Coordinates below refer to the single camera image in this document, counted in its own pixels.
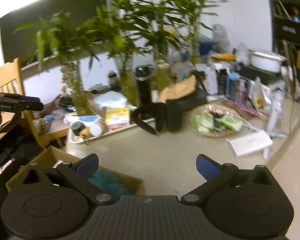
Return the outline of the teal bath loofah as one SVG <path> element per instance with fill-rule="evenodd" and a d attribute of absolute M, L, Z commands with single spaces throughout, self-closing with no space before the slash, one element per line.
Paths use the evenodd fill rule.
<path fill-rule="evenodd" d="M 111 195 L 113 198 L 119 198 L 121 196 L 132 196 L 132 192 L 129 191 L 120 181 L 117 175 L 113 172 L 99 169 L 89 179 L 93 185 Z"/>

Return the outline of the wooden chair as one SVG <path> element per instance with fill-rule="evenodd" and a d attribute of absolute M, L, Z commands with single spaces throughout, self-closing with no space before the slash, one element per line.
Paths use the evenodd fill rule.
<path fill-rule="evenodd" d="M 25 96 L 24 86 L 21 80 L 19 59 L 7 62 L 0 67 L 0 111 L 9 113 L 23 112 L 29 124 L 30 130 L 42 147 L 46 147 L 51 141 L 60 142 L 68 135 L 69 125 L 63 120 L 53 120 L 46 132 L 40 134 L 38 127 L 34 125 L 34 111 L 43 110 L 43 104 L 38 98 Z"/>

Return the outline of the white plastic tray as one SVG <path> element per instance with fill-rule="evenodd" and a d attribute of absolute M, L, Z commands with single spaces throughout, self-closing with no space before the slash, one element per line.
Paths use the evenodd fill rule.
<path fill-rule="evenodd" d="M 65 117 L 63 119 L 63 122 L 69 125 L 68 141 L 73 144 L 89 144 L 91 140 L 121 132 L 135 126 L 134 124 L 132 124 L 129 126 L 107 128 L 106 124 L 104 123 L 104 119 L 99 115 L 70 115 Z M 83 124 L 83 135 L 79 135 L 79 133 L 77 133 L 76 135 L 76 133 L 72 130 L 72 125 L 76 122 L 80 122 L 80 124 Z"/>

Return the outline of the white power bank box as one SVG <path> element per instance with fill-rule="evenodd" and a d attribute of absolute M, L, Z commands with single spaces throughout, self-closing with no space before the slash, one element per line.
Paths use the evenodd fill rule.
<path fill-rule="evenodd" d="M 273 145 L 273 141 L 265 131 L 259 131 L 244 135 L 236 139 L 226 140 L 237 157 L 249 155 L 264 150 Z"/>

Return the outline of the green wet wipes pack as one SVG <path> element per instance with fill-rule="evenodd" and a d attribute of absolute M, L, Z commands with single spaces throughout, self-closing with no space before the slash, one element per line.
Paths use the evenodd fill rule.
<path fill-rule="evenodd" d="M 243 121 L 235 116 L 224 115 L 219 122 L 233 132 L 239 132 L 243 127 Z"/>

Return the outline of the yellow medicine box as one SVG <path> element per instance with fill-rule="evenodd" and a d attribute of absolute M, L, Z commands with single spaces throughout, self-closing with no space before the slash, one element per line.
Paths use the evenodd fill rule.
<path fill-rule="evenodd" d="M 105 123 L 107 129 L 117 129 L 130 125 L 130 108 L 116 108 L 106 110 Z"/>

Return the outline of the black speaker cylinder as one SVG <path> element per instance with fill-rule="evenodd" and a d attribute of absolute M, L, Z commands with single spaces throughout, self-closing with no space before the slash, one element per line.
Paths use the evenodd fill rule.
<path fill-rule="evenodd" d="M 181 129 L 183 110 L 179 100 L 167 100 L 167 130 L 169 132 L 177 132 Z"/>

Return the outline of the black zip case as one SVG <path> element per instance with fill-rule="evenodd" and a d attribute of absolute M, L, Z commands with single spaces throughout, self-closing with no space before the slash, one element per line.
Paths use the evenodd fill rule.
<path fill-rule="evenodd" d="M 193 93 L 181 98 L 179 105 L 182 111 L 190 111 L 207 103 L 208 93 L 204 89 L 197 88 Z"/>

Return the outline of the bamboo plant in vase left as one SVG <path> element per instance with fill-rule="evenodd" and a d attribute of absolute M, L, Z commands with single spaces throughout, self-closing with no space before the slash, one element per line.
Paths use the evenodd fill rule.
<path fill-rule="evenodd" d="M 70 17 L 69 12 L 60 11 L 49 20 L 40 18 L 38 23 L 22 24 L 14 32 L 38 28 L 35 35 L 38 67 L 43 67 L 48 53 L 54 56 L 61 65 L 61 96 L 71 95 L 77 115 L 93 115 L 94 107 L 83 88 L 80 60 L 83 53 L 88 54 L 89 69 L 94 60 L 99 60 L 93 49 L 93 43 L 98 40 L 97 32 L 93 29 L 94 17 L 76 27 L 70 25 Z"/>

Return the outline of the bamboo plant in vase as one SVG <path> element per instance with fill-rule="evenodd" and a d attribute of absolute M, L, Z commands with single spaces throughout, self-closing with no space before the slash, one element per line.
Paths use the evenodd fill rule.
<path fill-rule="evenodd" d="M 102 41 L 100 47 L 115 60 L 120 76 L 121 93 L 133 106 L 139 105 L 133 72 L 133 56 L 145 55 L 148 49 L 137 46 L 143 24 L 138 24 L 138 0 L 107 0 L 110 7 L 98 5 L 93 29 Z"/>
<path fill-rule="evenodd" d="M 169 63 L 168 48 L 185 50 L 188 61 L 194 67 L 200 63 L 199 38 L 201 29 L 212 28 L 202 22 L 202 16 L 217 16 L 209 11 L 219 7 L 226 0 L 161 0 L 148 4 L 148 25 L 152 37 L 147 38 L 147 46 L 154 49 L 156 63 Z"/>
<path fill-rule="evenodd" d="M 88 54 L 89 69 L 94 60 L 99 60 L 93 49 L 93 43 L 98 40 L 97 32 L 93 29 L 94 17 L 76 27 L 70 25 L 70 17 L 69 12 L 60 11 L 49 20 L 40 18 L 38 23 L 22 24 L 14 32 L 38 28 L 35 35 L 38 67 L 43 67 L 48 53 L 54 56 L 61 65 L 61 96 L 71 95 L 77 115 L 93 115 L 94 107 L 83 88 L 80 60 L 83 53 Z"/>

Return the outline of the pink soap pump bottle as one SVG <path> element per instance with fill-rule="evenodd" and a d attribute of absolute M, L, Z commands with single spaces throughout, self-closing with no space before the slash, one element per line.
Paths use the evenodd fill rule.
<path fill-rule="evenodd" d="M 240 79 L 239 84 L 237 86 L 237 96 L 236 96 L 236 103 L 238 105 L 242 105 L 245 101 L 245 97 L 247 94 L 247 89 L 245 87 L 246 81 Z"/>

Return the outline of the brown paper envelope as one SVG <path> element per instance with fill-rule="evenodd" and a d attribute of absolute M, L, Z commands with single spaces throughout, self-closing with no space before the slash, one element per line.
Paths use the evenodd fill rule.
<path fill-rule="evenodd" d="M 196 90 L 196 78 L 191 75 L 187 79 L 164 88 L 157 98 L 157 102 L 166 103 L 167 100 L 177 100 L 192 94 Z"/>

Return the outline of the white gimbal tripod stand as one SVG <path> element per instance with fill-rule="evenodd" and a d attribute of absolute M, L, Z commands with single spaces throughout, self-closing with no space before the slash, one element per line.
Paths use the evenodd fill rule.
<path fill-rule="evenodd" d="M 268 120 L 265 132 L 270 138 L 286 138 L 286 133 L 275 132 L 275 127 L 282 113 L 282 102 L 285 98 L 286 84 L 283 81 L 277 81 L 266 87 L 267 96 L 270 100 L 269 110 L 267 111 Z"/>

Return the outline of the black insulated mug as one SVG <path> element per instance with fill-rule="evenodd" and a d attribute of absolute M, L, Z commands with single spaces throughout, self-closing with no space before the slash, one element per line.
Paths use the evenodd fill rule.
<path fill-rule="evenodd" d="M 149 105 L 152 102 L 151 85 L 153 76 L 154 67 L 151 64 L 138 66 L 135 69 L 140 105 Z"/>

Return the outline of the white food container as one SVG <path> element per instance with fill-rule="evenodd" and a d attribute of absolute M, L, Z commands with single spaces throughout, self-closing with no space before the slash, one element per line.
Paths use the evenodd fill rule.
<path fill-rule="evenodd" d="M 250 64 L 260 70 L 271 73 L 279 73 L 282 64 L 287 58 L 267 50 L 249 49 Z"/>

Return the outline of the bamboo plant in vase middle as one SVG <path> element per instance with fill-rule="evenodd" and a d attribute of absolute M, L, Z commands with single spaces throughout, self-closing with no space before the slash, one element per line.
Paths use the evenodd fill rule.
<path fill-rule="evenodd" d="M 139 105 L 133 72 L 133 56 L 145 55 L 148 49 L 137 46 L 143 24 L 138 24 L 138 0 L 107 0 L 110 7 L 98 5 L 93 29 L 102 41 L 100 47 L 115 60 L 120 76 L 121 93 L 133 106 Z"/>

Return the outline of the bamboo plant in vase right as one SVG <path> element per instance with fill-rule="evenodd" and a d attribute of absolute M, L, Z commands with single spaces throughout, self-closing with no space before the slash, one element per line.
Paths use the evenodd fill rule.
<path fill-rule="evenodd" d="M 147 38 L 147 46 L 154 49 L 156 63 L 169 63 L 168 48 L 185 50 L 188 61 L 194 67 L 200 63 L 199 38 L 201 29 L 212 28 L 202 22 L 202 16 L 217 16 L 209 11 L 219 7 L 226 0 L 161 0 L 148 4 L 148 25 L 152 37 Z"/>

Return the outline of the black wall television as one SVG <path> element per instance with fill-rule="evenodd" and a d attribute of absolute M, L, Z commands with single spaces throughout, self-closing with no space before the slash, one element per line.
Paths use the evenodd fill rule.
<path fill-rule="evenodd" d="M 0 36 L 5 62 L 19 59 L 22 66 L 37 60 L 37 33 L 43 39 L 59 38 L 62 27 L 76 29 L 95 16 L 106 0 L 37 0 L 0 18 Z"/>

